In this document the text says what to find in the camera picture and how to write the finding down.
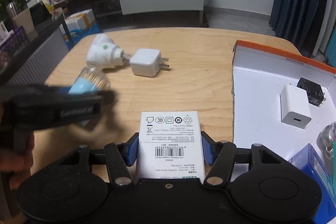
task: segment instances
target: black power adapter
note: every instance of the black power adapter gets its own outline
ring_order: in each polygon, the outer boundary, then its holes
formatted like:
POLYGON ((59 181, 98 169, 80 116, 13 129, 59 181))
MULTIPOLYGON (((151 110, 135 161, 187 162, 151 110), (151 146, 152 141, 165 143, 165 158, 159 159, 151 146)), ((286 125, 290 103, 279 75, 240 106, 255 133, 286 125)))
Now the black power adapter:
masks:
POLYGON ((324 93, 322 92, 322 88, 319 84, 305 78, 300 78, 297 83, 297 87, 306 90, 308 102, 310 104, 319 106, 323 101, 325 101, 324 93))

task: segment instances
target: barcode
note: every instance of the barcode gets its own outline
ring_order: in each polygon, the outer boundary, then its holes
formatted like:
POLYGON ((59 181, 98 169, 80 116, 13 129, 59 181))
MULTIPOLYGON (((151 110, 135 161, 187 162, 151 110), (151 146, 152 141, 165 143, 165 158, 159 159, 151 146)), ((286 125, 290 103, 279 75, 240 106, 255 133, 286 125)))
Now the barcode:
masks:
POLYGON ((174 147, 156 146, 155 156, 156 157, 181 157, 181 156, 184 156, 184 148, 183 146, 174 146, 174 147))

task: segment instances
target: ccc certification mark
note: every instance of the ccc certification mark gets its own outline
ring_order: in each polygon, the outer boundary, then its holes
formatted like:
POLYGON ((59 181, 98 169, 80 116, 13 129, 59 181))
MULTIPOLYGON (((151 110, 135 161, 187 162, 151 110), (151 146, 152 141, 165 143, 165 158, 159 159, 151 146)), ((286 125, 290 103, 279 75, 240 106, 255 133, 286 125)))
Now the ccc certification mark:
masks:
POLYGON ((165 119, 164 119, 164 117, 157 117, 155 119, 155 122, 157 122, 157 123, 163 123, 163 122, 165 122, 165 119))
POLYGON ((177 123, 181 123, 181 122, 182 122, 182 118, 181 118, 181 117, 176 117, 176 118, 175 118, 175 122, 177 122, 177 123))

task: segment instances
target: black circular cover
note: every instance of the black circular cover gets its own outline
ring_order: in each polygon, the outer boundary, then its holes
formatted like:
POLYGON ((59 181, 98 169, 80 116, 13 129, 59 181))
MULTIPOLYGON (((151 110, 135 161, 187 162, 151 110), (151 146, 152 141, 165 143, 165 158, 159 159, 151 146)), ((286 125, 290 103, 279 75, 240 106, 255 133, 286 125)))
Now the black circular cover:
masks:
POLYGON ((322 193, 317 183, 294 166, 263 165, 231 183, 236 205, 254 218, 270 222, 311 219, 322 193))
POLYGON ((73 165, 47 167, 19 187, 23 213, 45 222, 68 222, 94 212, 108 193, 98 176, 73 165))

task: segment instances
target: open box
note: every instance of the open box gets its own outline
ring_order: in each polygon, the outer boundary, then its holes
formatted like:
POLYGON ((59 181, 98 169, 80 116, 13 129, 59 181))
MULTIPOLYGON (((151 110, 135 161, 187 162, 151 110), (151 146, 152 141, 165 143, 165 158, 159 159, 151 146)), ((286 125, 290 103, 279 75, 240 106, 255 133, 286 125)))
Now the open box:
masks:
MULTIPOLYGON (((326 160, 316 140, 325 126, 336 121, 336 69, 315 60, 277 48, 238 40, 234 48, 234 143, 250 148, 261 143, 289 160, 311 143, 330 174, 332 161, 326 160), (326 100, 309 104, 311 121, 305 128, 281 122, 280 93, 286 84, 297 85, 303 77, 322 86, 326 100)), ((232 179, 247 166, 235 166, 232 179)))

